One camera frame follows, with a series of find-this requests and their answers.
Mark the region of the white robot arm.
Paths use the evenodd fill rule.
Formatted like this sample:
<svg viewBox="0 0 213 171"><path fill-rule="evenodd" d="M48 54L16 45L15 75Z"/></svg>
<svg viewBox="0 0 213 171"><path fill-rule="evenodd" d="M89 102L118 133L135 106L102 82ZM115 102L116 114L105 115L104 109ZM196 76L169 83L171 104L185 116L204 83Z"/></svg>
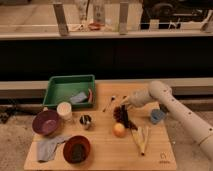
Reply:
<svg viewBox="0 0 213 171"><path fill-rule="evenodd" d="M143 107L157 101L178 120L204 154L213 162L213 126L196 115L172 95L172 89L161 81L152 81L148 87L136 90L121 102L127 107Z"/></svg>

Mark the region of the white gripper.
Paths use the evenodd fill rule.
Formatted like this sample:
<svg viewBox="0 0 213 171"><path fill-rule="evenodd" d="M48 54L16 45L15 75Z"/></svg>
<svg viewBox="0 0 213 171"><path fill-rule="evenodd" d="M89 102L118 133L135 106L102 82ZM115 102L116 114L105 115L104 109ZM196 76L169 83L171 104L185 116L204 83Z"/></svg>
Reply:
<svg viewBox="0 0 213 171"><path fill-rule="evenodd" d="M153 101L147 89L136 90L121 101L121 111L124 116L128 116L127 107L139 108Z"/></svg>

